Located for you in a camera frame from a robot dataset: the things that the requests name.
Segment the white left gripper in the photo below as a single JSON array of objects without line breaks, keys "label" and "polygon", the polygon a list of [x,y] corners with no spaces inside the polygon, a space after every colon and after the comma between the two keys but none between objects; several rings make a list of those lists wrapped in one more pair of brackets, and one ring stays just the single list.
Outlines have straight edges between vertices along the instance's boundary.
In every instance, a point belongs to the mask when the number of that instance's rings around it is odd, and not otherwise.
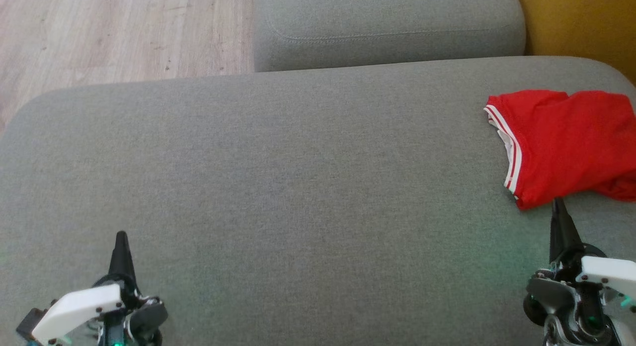
[{"label": "white left gripper", "polygon": [[139,291],[129,237],[118,231],[108,275],[91,288],[55,299],[45,310],[30,310],[29,344],[69,346],[70,332],[93,323],[98,346],[160,346],[160,328],[167,320],[165,303]]}]

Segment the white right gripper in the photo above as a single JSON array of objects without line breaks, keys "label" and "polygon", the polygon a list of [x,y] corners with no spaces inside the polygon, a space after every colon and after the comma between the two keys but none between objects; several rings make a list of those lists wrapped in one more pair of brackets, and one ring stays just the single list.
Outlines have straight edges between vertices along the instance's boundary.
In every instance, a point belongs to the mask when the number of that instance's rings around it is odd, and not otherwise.
[{"label": "white right gripper", "polygon": [[605,307],[617,298],[635,311],[635,263],[584,244],[563,197],[552,201],[548,268],[528,280],[523,311],[545,346],[633,346],[635,335]]}]

